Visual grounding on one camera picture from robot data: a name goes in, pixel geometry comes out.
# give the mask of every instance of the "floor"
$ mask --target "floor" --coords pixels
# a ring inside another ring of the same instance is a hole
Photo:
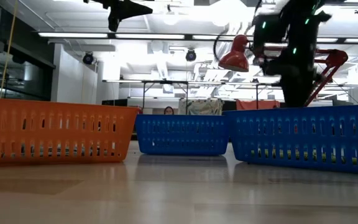
[[[358,223],[358,175],[220,157],[0,168],[0,223]]]

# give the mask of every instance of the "black cable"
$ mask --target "black cable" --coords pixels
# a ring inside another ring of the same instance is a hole
[[[258,8],[262,5],[262,0],[259,0],[259,2],[256,4],[256,7],[255,7],[255,12],[254,12],[254,18],[256,16],[256,12],[258,11]],[[229,31],[229,29],[224,29],[215,39],[214,41],[214,46],[213,46],[213,51],[214,51],[214,57],[215,59],[220,62],[220,59],[218,58],[218,55],[216,53],[216,45],[218,44],[218,41],[219,41],[219,38],[224,34],[226,33],[227,31]]]
[[[346,91],[345,89],[343,89],[343,87],[342,87],[340,84],[338,84],[337,82],[335,82],[334,79],[333,79],[333,82],[336,83],[352,100],[354,100],[354,101],[358,104],[358,101],[357,101],[355,98],[353,98],[353,96],[350,95],[348,91]]]
[[[346,91],[345,89],[343,89],[343,87],[342,87],[340,84],[338,84],[337,82],[335,82],[334,77],[331,77],[331,80],[332,80],[335,84],[337,84],[338,87],[341,88],[342,91],[344,91],[347,96],[349,96],[352,100],[354,100],[354,101],[358,104],[358,101],[357,101],[355,98],[353,98],[353,96],[351,96],[348,91]]]

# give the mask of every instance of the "orange basket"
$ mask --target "orange basket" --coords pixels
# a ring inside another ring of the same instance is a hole
[[[0,165],[123,161],[137,112],[0,99]]]

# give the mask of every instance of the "red object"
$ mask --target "red object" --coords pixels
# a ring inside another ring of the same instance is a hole
[[[275,101],[275,100],[268,100],[268,101],[260,100],[258,102],[256,102],[256,100],[254,100],[254,101],[236,100],[236,107],[237,107],[237,110],[273,109],[275,107],[279,108],[280,102]]]
[[[140,106],[137,107],[137,114],[143,114],[143,109]]]
[[[281,51],[283,47],[265,47],[265,51]],[[316,53],[318,54],[328,54],[326,59],[316,59],[316,63],[324,63],[327,67],[322,72],[323,81],[321,83],[315,83],[315,91],[309,97],[308,101],[305,103],[305,107],[308,106],[318,95],[318,93],[323,89],[328,81],[333,79],[334,74],[338,71],[339,67],[345,64],[349,57],[347,53],[342,50],[321,50],[317,49]]]
[[[223,56],[219,66],[235,72],[248,72],[249,63],[244,54],[248,43],[245,35],[237,35],[233,40],[231,51]]]

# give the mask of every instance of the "person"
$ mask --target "person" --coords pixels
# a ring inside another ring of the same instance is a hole
[[[164,114],[166,114],[166,115],[174,115],[173,108],[170,107],[170,106],[167,106],[167,107],[164,109]]]

